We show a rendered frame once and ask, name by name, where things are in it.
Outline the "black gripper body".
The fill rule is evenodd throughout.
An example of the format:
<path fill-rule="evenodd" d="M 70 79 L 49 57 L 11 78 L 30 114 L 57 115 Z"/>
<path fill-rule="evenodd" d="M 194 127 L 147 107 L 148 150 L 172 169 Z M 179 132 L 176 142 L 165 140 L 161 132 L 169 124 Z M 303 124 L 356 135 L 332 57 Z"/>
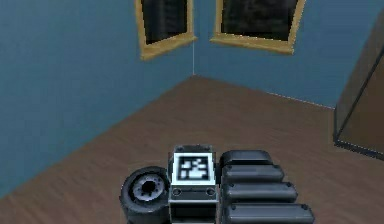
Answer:
<path fill-rule="evenodd" d="M 127 224 L 169 223 L 169 181 L 166 169 L 148 166 L 124 181 L 119 196 Z"/>

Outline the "yellow framed window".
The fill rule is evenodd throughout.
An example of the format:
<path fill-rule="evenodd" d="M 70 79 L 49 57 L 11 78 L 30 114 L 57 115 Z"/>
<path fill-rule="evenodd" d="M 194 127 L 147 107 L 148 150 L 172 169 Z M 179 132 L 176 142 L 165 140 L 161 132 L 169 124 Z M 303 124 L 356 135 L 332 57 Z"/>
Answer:
<path fill-rule="evenodd" d="M 292 55 L 306 0 L 216 0 L 213 43 Z"/>
<path fill-rule="evenodd" d="M 193 43 L 194 0 L 134 0 L 140 59 Z"/>

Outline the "brown wooden cupboard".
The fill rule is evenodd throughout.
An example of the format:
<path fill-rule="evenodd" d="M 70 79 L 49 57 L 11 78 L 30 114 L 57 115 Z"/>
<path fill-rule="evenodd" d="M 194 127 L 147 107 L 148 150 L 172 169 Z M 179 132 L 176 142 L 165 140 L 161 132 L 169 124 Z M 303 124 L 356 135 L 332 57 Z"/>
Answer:
<path fill-rule="evenodd" d="M 335 106 L 333 141 L 384 161 L 384 8 Z"/>

